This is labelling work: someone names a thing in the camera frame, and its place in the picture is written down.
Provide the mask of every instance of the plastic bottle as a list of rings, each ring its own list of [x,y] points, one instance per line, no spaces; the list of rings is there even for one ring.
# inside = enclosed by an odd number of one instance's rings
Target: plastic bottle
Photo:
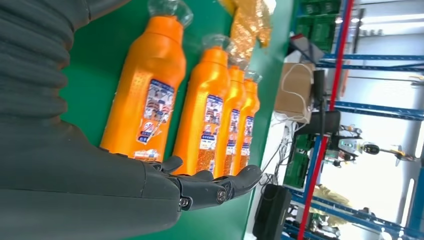
[[[228,37],[216,34],[205,37],[203,45],[203,56],[188,82],[175,141],[174,155],[183,160],[175,174],[213,172],[214,168],[224,97],[230,86],[228,51],[233,44]]]
[[[236,154],[240,110],[246,101],[244,81],[248,61],[232,56],[228,65],[230,86],[224,98],[221,127],[216,142],[216,164],[213,171],[215,178],[231,174],[231,165]]]
[[[181,0],[149,0],[144,33],[131,45],[100,146],[143,161],[163,160],[177,89],[186,74]]]
[[[240,110],[235,156],[231,167],[232,175],[237,175],[249,162],[254,118],[260,107],[258,83],[261,79],[262,77],[254,71],[248,71],[245,74],[244,88],[246,90],[246,101]]]

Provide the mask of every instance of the bottle cap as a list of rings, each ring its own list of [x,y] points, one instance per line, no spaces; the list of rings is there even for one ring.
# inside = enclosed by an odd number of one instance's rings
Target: bottle cap
[[[240,70],[244,72],[248,69],[249,62],[242,57],[230,56],[228,57],[228,66],[229,67],[237,66]]]
[[[185,28],[193,21],[193,12],[182,0],[149,0],[148,11],[151,17],[176,17]]]
[[[233,41],[222,34],[207,35],[203,38],[203,47],[205,49],[222,49],[225,52],[231,52],[235,46]]]
[[[244,80],[245,81],[252,81],[252,82],[258,84],[262,80],[262,76],[255,71],[249,70],[244,75]]]

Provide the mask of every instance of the green tabletop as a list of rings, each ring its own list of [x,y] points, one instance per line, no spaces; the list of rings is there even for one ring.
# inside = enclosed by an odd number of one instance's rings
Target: green tabletop
[[[184,32],[187,76],[178,89],[165,156],[169,156],[173,150],[188,78],[202,53],[202,37],[208,34],[228,35],[232,23],[232,17],[217,0],[185,2],[194,13],[193,23]],[[293,0],[277,2],[272,17],[270,47],[257,47],[250,64],[251,70],[263,75],[258,93],[261,107],[255,116],[249,162],[255,165],[260,164],[265,149],[293,12]],[[71,64],[64,70],[69,84],[62,90],[61,96],[68,102],[68,112],[62,118],[79,126],[96,146],[102,138],[127,51],[130,44],[142,34],[148,19],[147,1],[133,0],[80,29],[75,35]],[[241,240],[250,202],[251,195],[246,195],[219,207],[184,212],[171,229],[132,239]]]

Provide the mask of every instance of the product label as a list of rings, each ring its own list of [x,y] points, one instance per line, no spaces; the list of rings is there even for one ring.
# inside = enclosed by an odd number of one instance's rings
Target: product label
[[[239,132],[240,111],[233,109],[231,111],[231,122],[229,125],[228,143],[224,159],[224,176],[230,175],[233,157],[236,154],[237,133]]]
[[[161,124],[170,120],[174,109],[175,90],[156,79],[152,79],[148,86],[147,99],[144,106],[143,119],[140,121],[136,140],[147,144],[155,135]],[[158,159],[157,149],[141,150],[134,153],[134,157],[143,161],[156,161]]]
[[[252,130],[253,130],[254,118],[251,116],[246,117],[246,124],[244,125],[244,138],[243,145],[241,146],[241,160],[240,170],[248,165],[249,157],[251,154],[251,143],[252,143]]]
[[[215,148],[218,131],[220,130],[222,111],[223,99],[214,95],[207,96],[196,172],[202,170],[214,171]]]
[[[156,162],[159,153],[156,149],[141,150],[134,153],[134,158],[145,162]]]

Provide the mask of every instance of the cardboard box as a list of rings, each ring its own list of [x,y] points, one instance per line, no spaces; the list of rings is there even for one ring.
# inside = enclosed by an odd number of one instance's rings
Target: cardboard box
[[[298,63],[284,63],[274,111],[285,114],[288,118],[294,118],[293,121],[309,123],[312,109],[313,74],[311,73],[315,70],[315,66],[304,65],[310,71]]]

